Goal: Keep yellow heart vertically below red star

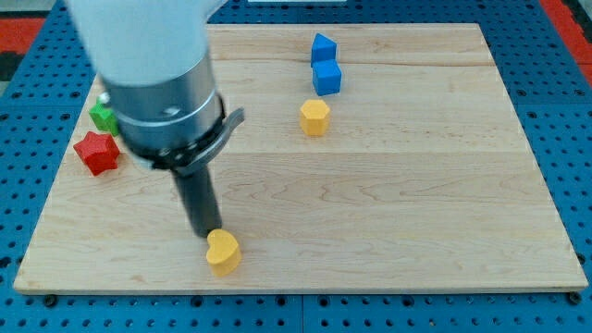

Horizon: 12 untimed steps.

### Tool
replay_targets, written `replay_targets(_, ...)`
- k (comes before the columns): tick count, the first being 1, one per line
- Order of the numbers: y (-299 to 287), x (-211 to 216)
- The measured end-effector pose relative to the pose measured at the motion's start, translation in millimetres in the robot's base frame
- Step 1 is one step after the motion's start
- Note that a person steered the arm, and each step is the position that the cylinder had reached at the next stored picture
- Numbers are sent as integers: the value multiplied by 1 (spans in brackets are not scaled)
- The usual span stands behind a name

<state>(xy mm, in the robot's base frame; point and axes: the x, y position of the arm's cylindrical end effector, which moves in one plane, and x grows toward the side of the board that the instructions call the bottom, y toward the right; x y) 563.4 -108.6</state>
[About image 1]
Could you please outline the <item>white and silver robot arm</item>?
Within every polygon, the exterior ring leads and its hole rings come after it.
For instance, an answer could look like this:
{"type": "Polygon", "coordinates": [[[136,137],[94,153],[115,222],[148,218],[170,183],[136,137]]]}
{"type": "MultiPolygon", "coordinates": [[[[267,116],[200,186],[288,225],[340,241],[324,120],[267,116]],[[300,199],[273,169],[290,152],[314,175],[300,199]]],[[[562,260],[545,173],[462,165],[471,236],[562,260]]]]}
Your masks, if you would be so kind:
{"type": "Polygon", "coordinates": [[[68,0],[128,149],[181,175],[205,167],[243,121],[227,115],[206,24],[227,0],[68,0]]]}

